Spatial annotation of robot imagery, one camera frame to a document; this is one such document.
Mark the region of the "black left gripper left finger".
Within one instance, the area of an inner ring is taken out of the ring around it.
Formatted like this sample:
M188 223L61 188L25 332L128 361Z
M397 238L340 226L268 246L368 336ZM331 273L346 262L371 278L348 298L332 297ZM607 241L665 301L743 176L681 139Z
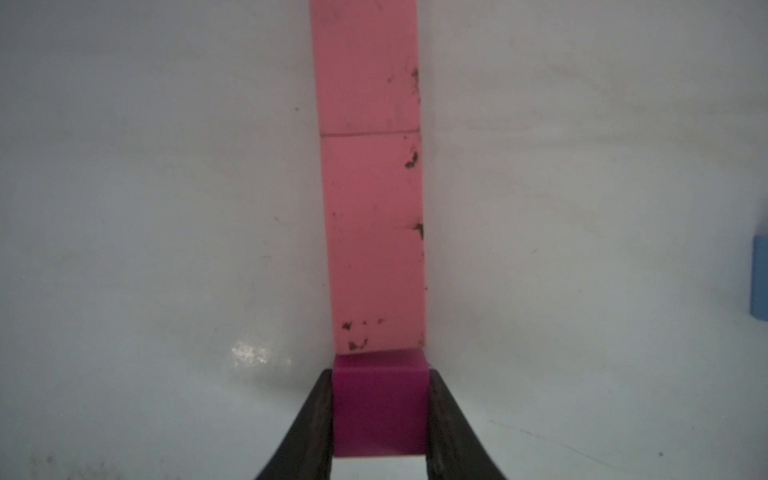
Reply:
M332 370L325 369L276 452L255 479L328 480L332 459Z

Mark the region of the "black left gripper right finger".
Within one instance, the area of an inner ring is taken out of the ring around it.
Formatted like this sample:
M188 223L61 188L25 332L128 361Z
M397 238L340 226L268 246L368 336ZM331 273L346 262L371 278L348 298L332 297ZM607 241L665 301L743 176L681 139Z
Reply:
M426 470L429 480L506 480L436 369L429 371Z

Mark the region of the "magenta small cube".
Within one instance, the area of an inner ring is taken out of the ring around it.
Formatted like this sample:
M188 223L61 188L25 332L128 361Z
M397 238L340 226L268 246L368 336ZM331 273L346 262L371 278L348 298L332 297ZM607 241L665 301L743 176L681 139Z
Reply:
M429 366L421 349L337 356L333 451L340 458L426 452Z

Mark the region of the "pink rectangular block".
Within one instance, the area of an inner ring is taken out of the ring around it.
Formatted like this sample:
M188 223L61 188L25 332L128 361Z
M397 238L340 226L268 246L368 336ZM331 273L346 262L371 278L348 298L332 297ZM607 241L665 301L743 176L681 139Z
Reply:
M324 137L321 170L336 354L423 346L420 134Z

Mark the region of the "small blue cube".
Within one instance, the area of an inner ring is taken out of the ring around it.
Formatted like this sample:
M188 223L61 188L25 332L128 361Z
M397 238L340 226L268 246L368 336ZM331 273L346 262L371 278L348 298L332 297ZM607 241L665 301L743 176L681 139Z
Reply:
M753 239L750 289L750 314L762 321L768 319L768 237Z

